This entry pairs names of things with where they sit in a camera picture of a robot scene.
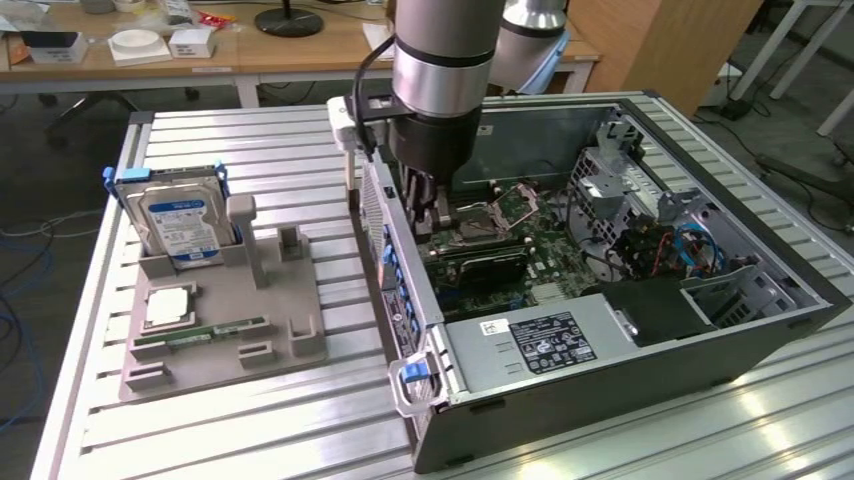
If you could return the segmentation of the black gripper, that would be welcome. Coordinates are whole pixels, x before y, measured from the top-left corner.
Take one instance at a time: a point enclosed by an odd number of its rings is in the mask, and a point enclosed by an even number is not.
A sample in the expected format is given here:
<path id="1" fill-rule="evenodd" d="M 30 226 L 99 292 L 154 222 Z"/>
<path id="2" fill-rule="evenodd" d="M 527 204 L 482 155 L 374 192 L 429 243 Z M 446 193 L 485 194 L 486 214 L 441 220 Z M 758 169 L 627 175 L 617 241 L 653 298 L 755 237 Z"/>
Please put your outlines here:
<path id="1" fill-rule="evenodd" d="M 421 114 L 391 120 L 389 146 L 397 160 L 429 174 L 437 181 L 451 181 L 473 156 L 482 110 L 437 118 Z"/>

